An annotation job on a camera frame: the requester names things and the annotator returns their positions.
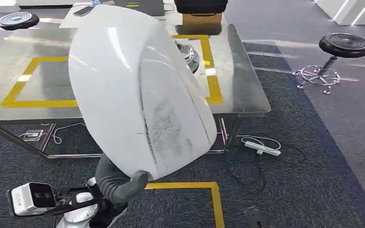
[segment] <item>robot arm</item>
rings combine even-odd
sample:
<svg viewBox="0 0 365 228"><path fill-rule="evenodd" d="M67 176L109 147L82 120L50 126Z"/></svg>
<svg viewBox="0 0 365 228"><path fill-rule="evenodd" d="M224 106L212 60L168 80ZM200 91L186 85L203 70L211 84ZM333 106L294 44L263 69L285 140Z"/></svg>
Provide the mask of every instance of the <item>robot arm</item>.
<svg viewBox="0 0 365 228"><path fill-rule="evenodd" d="M104 197L119 204L129 201L145 188L148 173L137 171L130 178L103 154L96 169L96 181Z"/></svg>

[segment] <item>electrical cable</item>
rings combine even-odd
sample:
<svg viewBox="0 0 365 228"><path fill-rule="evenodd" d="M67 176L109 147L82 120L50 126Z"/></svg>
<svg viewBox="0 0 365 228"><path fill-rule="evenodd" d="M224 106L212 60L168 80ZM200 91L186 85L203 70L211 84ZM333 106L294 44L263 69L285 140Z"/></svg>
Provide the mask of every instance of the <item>electrical cable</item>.
<svg viewBox="0 0 365 228"><path fill-rule="evenodd" d="M170 4L170 3L163 3L164 5L170 5L173 9L170 9L170 10L164 10L165 12L171 12L171 11L174 11L175 10L175 8L174 8L174 6L172 5L172 4Z"/></svg>
<svg viewBox="0 0 365 228"><path fill-rule="evenodd" d="M264 140L270 140L275 142L278 145L278 148L274 149L274 150L279 150L282 145L292 148L294 150L296 150L297 152L299 152L302 155L302 160L298 161L298 162L288 162L285 160L280 160L280 159L260 159L262 157L262 155L258 155L255 153L255 149L252 148L248 148L246 146L244 146L244 144L242 144L241 146L234 146L234 150L232 151L233 156L235 156L235 158L229 159L229 160L222 160L225 162L225 168L227 173L235 180L237 181L238 184L245 186L245 187L252 187L255 186L255 184L260 183L260 187L256 188L255 190L249 190L248 191L252 194L260 194L262 193L267 185L267 180L265 178L265 175L262 171L262 167L261 167L261 163L265 162L265 161L277 161L277 162L282 162L282 163L286 163L286 164L291 164L291 165L298 165L301 164L303 162L305 162L306 159L306 155L304 154L304 152L302 152L299 148L291 145L291 144L287 144L287 143L282 143L282 142L278 142L274 139L271 139L269 135L267 134L263 134L263 133L259 133L257 135L265 135L269 138L266 137L260 137L260 136L254 136L254 135L241 135L241 142L245 143L244 139L251 139L251 140L255 140L257 142L259 142L261 145L265 146L265 144L260 141L259 139L264 139ZM242 152L246 152L247 156L249 157L249 159L243 160L239 158L239 149L246 149L243 150ZM250 180L250 181L246 181L243 178L237 176L236 174L234 174L232 172L232 165L233 164L238 164L238 163L242 163L242 164L247 164L249 166L254 166L256 168L256 176L254 179Z"/></svg>
<svg viewBox="0 0 365 228"><path fill-rule="evenodd" d="M57 129L54 130L54 132L52 133L52 137L54 138L54 142L55 144L61 144L62 143L62 139L60 137L57 136L57 131L58 130L61 130L61 129L65 129L65 128L68 128L68 127L72 127L72 126L76 126L76 125L83 125L86 127L86 125L84 123L74 123L74 124L71 124L71 125L68 125L68 126L65 126L65 127L59 127ZM21 135L19 135L18 137L22 137L24 135L27 135L28 133L23 133ZM25 142L29 142L29 141L33 141L33 140L40 140L40 138L43 136L43 135L46 135L47 133L43 133L41 134L40 136L38 137L34 137L34 138L31 138L31 139L26 139L24 140Z"/></svg>

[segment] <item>table leg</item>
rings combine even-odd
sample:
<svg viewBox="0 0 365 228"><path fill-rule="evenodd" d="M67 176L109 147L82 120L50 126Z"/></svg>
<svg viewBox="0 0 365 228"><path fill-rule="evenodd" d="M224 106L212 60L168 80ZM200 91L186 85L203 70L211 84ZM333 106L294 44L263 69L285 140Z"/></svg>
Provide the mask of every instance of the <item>table leg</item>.
<svg viewBox="0 0 365 228"><path fill-rule="evenodd" d="M229 149L231 149L232 146L234 146L235 139L236 139L237 134L239 133L242 122L243 122L243 118L240 118L240 117L238 117L234 120L233 128L229 132L229 137L228 137L226 145L224 147L224 151L228 151Z"/></svg>
<svg viewBox="0 0 365 228"><path fill-rule="evenodd" d="M38 154L44 158L48 158L48 156L41 151L40 149L28 144L27 142L23 141L21 138L15 136L14 134L12 134L10 131L0 127L0 136L4 137L5 139L11 141L12 143L23 147L24 149L31 151L35 154Z"/></svg>
<svg viewBox="0 0 365 228"><path fill-rule="evenodd" d="M52 124L50 126L50 128L48 129L47 136L44 138L43 144L40 149L28 144L27 142L23 141L21 138L15 136L14 134L12 134L11 132L9 132L8 130L6 130L2 127L0 127L0 136L15 143L18 146L21 146L22 148L24 148L28 151L31 151L35 154L38 154L38 155L40 155L44 158L48 158L48 159L100 158L101 157L100 153L93 153L93 154L46 154L46 153L44 153L45 148L47 147L49 138L51 137L52 133L55 130L55 126L56 126L56 124Z"/></svg>

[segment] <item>black cable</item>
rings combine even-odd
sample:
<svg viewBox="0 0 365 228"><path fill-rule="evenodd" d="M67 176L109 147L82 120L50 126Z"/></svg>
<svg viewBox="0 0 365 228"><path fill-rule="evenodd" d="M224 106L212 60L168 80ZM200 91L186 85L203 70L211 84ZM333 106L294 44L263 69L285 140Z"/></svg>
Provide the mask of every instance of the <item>black cable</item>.
<svg viewBox="0 0 365 228"><path fill-rule="evenodd" d="M264 134L264 133L259 133L259 134L255 134L255 135L264 135L264 136L266 136L268 138L271 138L269 135ZM229 160L222 160L222 161L225 162L225 168L226 168L227 173L233 179L235 179L238 184L240 184L242 186L245 186L245 187L252 187L256 183L259 183L260 182L261 183L261 187L260 188L256 189L255 191L248 190L252 194L260 194L260 193L262 193L265 190L266 185L267 185L267 180L265 178L265 175L264 175L264 173L262 171L262 168L261 168L261 165L260 165L261 162L265 162L265 161L277 161L277 162L282 162L282 163L291 164L291 165L298 165L298 164L301 164L301 163L303 163L303 162L305 162L307 160L306 155L304 154L304 152L302 152L296 146L291 145L291 144L287 144L287 143L284 143L284 142L280 142L280 144L282 146L286 146L286 147L292 148L292 149L296 150L297 152L299 152L302 155L302 157L303 157L302 160L300 160L298 162L288 162L288 161L285 161L285 160L277 159L277 158L279 158L279 156L277 158L273 158L273 159L271 159L271 158L269 158L269 159L265 159L265 158L264 159L260 159L261 155L256 154L255 153L255 149L248 148L248 147L244 146L241 143L241 146L234 146L233 147L234 150L231 151L231 153L233 153L233 155L236 158L229 159ZM240 154L239 151L247 152L245 154L247 154L247 156L249 158L246 159L246 160L240 159L239 158L239 154ZM238 177L236 174L234 174L231 171L232 164L234 164L234 163L236 163L236 164L237 163L244 163L244 164L248 164L249 166L255 166L256 169L257 169L256 178L254 178L253 180L251 180L249 182L246 182L245 180L243 180L243 178Z"/></svg>
<svg viewBox="0 0 365 228"><path fill-rule="evenodd" d="M174 11L175 10L174 6L172 4L170 4L170 3L164 3L164 5L170 5L173 8L171 10L164 10L165 12L171 12L171 11Z"/></svg>

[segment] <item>gray carpet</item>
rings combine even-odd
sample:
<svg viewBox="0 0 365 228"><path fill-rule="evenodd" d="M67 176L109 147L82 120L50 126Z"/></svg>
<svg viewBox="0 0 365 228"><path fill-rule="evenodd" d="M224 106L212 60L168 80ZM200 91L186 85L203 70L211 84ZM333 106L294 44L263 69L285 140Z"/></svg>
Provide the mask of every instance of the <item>gray carpet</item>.
<svg viewBox="0 0 365 228"><path fill-rule="evenodd" d="M328 60L318 47L326 34L365 38L365 26L337 25L313 0L232 0L224 16L244 41L276 44L294 70ZM333 86L330 96L311 85L305 93L365 189L365 57L340 58L332 68L341 84Z"/></svg>
<svg viewBox="0 0 365 228"><path fill-rule="evenodd" d="M276 46L246 44L247 50L279 53ZM278 57L250 55L255 67L290 70ZM282 161L262 156L263 175L254 163L254 151L237 147L225 155L205 155L161 182L216 181L220 188L225 227L247 227L244 210L256 206L268 213L276 228L365 228L365 192L325 128L304 91L295 88L290 74L257 71L272 107L265 118L249 119L241 134L266 133L285 145ZM16 134L24 128L12 126ZM72 138L68 131L73 130ZM50 152L97 152L83 127L61 132L67 144ZM289 145L296 146L302 155ZM242 163L237 160L250 160ZM46 161L0 137L0 228L50 226L49 218L16 220L9 217L5 192L20 184L37 181L54 186L83 184L94 174L97 160ZM250 186L239 184L227 169ZM145 190L131 201L119 227L183 228L214 227L208 190Z"/></svg>

